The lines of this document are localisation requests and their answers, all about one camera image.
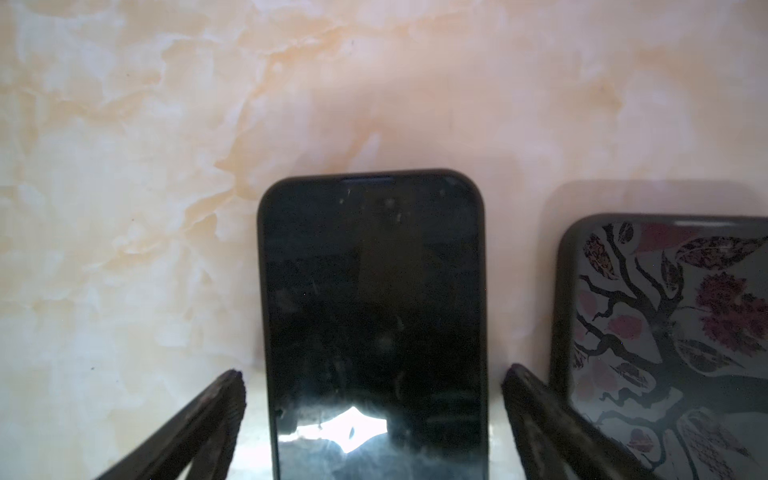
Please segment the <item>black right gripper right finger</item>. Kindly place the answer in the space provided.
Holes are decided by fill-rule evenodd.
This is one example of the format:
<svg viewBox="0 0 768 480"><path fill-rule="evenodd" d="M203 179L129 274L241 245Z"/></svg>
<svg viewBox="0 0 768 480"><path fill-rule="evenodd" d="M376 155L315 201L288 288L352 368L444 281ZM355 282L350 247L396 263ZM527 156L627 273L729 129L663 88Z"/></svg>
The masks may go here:
<svg viewBox="0 0 768 480"><path fill-rule="evenodd" d="M509 367L501 392L527 479L656 477L524 365Z"/></svg>

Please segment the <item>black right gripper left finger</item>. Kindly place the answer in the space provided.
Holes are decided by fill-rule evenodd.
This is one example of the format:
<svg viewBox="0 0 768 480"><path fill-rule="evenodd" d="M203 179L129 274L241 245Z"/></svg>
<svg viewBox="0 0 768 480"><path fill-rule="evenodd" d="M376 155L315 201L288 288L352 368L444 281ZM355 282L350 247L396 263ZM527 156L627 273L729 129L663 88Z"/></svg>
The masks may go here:
<svg viewBox="0 0 768 480"><path fill-rule="evenodd" d="M241 372L218 376L101 479L225 479L246 409Z"/></svg>

